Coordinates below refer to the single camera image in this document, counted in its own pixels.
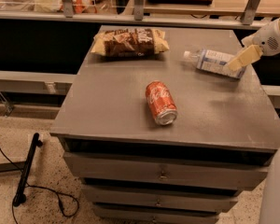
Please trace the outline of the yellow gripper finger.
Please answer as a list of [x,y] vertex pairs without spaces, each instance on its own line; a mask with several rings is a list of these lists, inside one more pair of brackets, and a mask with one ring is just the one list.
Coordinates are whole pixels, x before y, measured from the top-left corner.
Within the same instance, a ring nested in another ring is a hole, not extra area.
[[254,44],[254,35],[249,35],[249,36],[244,37],[241,40],[241,42],[245,47],[249,47],[249,46],[253,45]]
[[227,67],[232,71],[237,71],[257,62],[262,54],[263,52],[259,45],[244,47],[227,63]]

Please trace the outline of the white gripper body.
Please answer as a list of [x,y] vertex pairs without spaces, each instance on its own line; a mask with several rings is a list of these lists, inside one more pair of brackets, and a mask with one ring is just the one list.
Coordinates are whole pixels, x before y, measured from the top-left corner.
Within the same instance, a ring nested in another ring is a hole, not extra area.
[[254,45],[259,45],[264,56],[274,56],[280,53],[280,18],[271,21],[254,33]]

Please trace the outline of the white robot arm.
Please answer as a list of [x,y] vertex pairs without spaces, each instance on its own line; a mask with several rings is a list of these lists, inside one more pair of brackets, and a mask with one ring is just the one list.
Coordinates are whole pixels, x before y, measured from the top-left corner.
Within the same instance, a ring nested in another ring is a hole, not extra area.
[[[280,53],[280,18],[242,39],[244,47],[226,64],[237,71],[262,56]],[[275,153],[265,182],[259,224],[280,224],[280,148]]]

